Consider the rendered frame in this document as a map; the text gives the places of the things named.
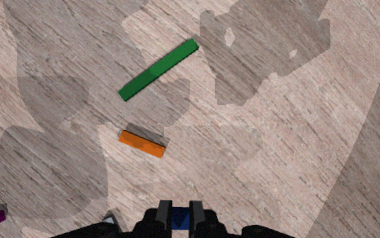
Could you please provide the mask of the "small blue cube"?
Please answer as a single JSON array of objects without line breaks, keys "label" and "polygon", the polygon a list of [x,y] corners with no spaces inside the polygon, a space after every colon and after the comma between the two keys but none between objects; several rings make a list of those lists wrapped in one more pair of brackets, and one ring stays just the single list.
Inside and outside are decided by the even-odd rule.
[{"label": "small blue cube", "polygon": [[172,230],[189,230],[189,207],[172,207]]}]

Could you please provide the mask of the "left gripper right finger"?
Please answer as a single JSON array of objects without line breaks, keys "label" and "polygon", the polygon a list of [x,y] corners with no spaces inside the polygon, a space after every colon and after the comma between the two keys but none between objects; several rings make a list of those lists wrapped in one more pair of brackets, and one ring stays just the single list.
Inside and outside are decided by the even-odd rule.
[{"label": "left gripper right finger", "polygon": [[241,235],[230,234],[217,221],[216,212],[203,210],[202,201],[189,201],[189,238],[295,238],[261,225],[245,226]]}]

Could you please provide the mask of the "grey rod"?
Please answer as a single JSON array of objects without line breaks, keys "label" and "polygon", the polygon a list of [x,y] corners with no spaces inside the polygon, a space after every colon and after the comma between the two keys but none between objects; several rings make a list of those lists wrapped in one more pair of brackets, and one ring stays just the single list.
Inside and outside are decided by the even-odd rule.
[{"label": "grey rod", "polygon": [[102,222],[104,222],[104,221],[109,222],[109,223],[114,223],[114,224],[118,225],[118,227],[119,227],[119,233],[122,233],[122,230],[121,230],[121,228],[120,228],[120,226],[119,226],[119,224],[118,224],[118,222],[117,222],[114,214],[109,215],[107,217],[104,217],[103,220],[102,220]]}]

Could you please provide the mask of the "orange rod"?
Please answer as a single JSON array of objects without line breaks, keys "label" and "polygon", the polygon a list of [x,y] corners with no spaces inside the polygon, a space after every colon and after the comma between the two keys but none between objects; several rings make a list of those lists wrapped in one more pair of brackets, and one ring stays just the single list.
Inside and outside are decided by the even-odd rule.
[{"label": "orange rod", "polygon": [[163,145],[160,145],[156,142],[148,140],[144,137],[136,135],[136,134],[129,132],[127,130],[122,130],[122,133],[121,133],[118,141],[125,143],[129,146],[132,146],[134,148],[137,148],[137,149],[144,151],[146,153],[149,153],[149,154],[156,156],[158,158],[162,157],[164,150],[166,148]]}]

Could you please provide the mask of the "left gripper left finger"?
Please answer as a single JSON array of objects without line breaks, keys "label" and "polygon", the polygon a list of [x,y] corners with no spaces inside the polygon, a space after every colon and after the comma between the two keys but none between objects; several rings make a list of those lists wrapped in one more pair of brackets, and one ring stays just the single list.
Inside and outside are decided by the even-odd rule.
[{"label": "left gripper left finger", "polygon": [[158,208],[146,210],[130,232],[119,233],[118,225],[99,222],[50,238],[172,238],[172,200],[160,200]]}]

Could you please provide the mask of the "green rod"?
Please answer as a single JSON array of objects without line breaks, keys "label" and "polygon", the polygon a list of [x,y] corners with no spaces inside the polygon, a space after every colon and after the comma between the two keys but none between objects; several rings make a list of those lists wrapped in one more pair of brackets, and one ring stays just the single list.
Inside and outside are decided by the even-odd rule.
[{"label": "green rod", "polygon": [[139,75],[125,87],[118,91],[119,95],[124,101],[128,101],[130,98],[135,96],[149,84],[154,82],[164,73],[169,71],[171,68],[176,66],[178,63],[183,61],[185,58],[190,56],[192,53],[197,51],[199,46],[194,41],[193,38],[185,42],[183,45],[175,49],[173,52],[168,54],[166,57],[161,59],[155,65],[150,67],[144,73]]}]

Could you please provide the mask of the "magenta rectangular block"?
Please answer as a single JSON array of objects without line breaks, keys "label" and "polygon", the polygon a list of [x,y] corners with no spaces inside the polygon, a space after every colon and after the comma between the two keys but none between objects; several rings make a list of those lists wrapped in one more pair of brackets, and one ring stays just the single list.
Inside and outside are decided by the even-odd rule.
[{"label": "magenta rectangular block", "polygon": [[0,223],[1,223],[2,221],[4,221],[4,220],[6,220],[6,219],[5,219],[4,210],[0,210]]}]

